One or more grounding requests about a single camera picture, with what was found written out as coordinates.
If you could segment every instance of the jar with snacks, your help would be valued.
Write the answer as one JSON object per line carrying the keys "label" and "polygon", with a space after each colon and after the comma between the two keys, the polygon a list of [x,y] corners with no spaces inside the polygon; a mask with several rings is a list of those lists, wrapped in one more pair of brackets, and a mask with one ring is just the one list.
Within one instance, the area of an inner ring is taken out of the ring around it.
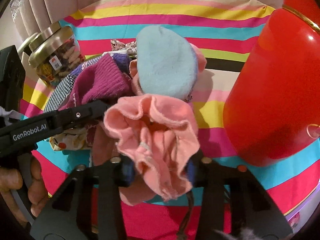
{"label": "jar with snacks", "polygon": [[85,58],[71,27],[53,23],[29,44],[29,63],[47,86],[55,88]]}

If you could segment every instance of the white label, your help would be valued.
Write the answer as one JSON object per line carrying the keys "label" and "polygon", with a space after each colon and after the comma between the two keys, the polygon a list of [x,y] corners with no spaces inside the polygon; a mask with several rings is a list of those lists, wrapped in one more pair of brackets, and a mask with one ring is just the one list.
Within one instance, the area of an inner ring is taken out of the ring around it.
{"label": "white label", "polygon": [[62,64],[60,62],[60,60],[58,59],[57,56],[52,57],[49,60],[50,64],[52,65],[52,67],[54,68],[54,70],[58,70],[59,68],[62,67]]}

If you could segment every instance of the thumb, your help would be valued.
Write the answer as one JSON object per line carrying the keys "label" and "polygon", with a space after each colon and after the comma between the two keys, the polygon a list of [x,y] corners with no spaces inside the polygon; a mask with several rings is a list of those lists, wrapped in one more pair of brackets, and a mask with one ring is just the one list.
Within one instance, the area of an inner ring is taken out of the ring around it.
{"label": "thumb", "polygon": [[22,176],[16,169],[0,168],[0,190],[9,191],[22,187]]}

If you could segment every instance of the black stripe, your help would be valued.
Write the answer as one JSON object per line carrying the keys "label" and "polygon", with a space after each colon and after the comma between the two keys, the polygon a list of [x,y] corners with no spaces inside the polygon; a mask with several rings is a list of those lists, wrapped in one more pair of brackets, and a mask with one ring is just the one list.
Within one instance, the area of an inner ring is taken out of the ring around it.
{"label": "black stripe", "polygon": [[216,70],[225,70],[232,72],[240,72],[244,65],[244,62],[227,60],[227,59],[218,59],[218,58],[206,58],[207,69],[216,69]]}

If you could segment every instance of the white wall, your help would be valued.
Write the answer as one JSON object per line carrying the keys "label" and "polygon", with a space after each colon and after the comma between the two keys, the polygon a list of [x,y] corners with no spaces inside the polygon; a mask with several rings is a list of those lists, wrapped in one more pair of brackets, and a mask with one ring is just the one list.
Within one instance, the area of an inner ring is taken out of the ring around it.
{"label": "white wall", "polygon": [[22,38],[13,22],[11,10],[8,6],[0,18],[0,49],[11,45],[16,45],[18,49],[22,43]]}

